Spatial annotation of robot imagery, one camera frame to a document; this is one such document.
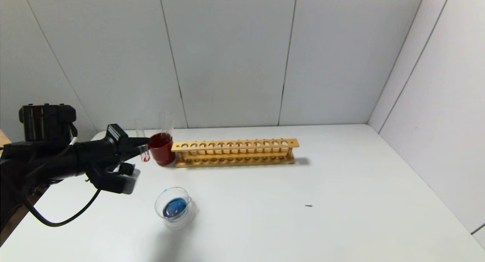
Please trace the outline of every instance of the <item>test tube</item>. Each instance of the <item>test tube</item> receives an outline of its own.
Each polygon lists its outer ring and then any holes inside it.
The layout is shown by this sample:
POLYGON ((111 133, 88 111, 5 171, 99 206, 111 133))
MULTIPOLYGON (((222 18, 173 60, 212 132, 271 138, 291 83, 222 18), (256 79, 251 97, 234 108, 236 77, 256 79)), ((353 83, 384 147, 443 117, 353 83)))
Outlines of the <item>test tube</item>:
MULTIPOLYGON (((145 132, 142 127, 142 121, 140 119, 135 119, 135 127, 136 127, 136 136, 137 137, 145 137, 145 132)), ((150 161, 150 152, 149 147, 147 145, 143 145, 138 147, 140 150, 140 157, 142 162, 150 161)))
POLYGON ((161 139, 168 143, 172 138, 172 131, 175 126, 175 117, 167 111, 158 113, 158 129, 156 129, 157 134, 161 134, 161 139))

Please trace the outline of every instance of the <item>test tube rack hole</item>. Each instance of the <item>test tube rack hole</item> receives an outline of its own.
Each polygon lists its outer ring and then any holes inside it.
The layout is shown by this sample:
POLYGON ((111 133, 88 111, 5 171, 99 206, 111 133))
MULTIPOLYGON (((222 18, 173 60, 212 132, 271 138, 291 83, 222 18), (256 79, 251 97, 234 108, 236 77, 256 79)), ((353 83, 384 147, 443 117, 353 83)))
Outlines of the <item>test tube rack hole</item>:
POLYGON ((177 142, 175 167, 226 167, 231 165, 294 164, 297 139, 177 142))

